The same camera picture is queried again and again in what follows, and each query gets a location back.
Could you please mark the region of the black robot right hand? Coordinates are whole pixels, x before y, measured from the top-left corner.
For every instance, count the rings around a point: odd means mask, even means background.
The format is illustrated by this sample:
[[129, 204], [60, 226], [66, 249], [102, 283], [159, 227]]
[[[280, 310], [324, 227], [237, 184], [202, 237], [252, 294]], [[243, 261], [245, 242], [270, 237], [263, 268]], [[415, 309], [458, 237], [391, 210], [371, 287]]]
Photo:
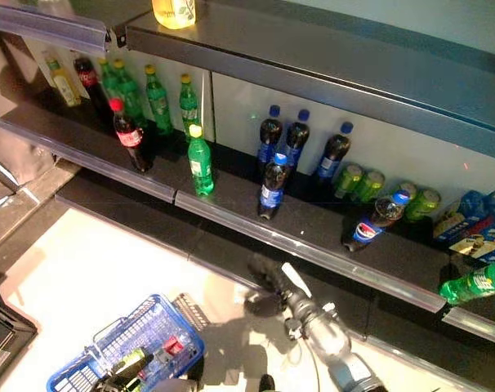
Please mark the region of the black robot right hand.
[[285, 311], [287, 303], [278, 283], [280, 264], [256, 253], [247, 265], [256, 284], [260, 287], [244, 301], [246, 310], [257, 317], [274, 317]]

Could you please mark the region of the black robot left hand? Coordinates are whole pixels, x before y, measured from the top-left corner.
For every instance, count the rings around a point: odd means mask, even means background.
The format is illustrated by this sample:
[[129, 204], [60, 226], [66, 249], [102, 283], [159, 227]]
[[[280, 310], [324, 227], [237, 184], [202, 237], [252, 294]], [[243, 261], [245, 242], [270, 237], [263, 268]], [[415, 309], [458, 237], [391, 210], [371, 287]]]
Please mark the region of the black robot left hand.
[[152, 354], [131, 353], [117, 362], [100, 378], [91, 391], [133, 391], [140, 383], [140, 372], [154, 359]]

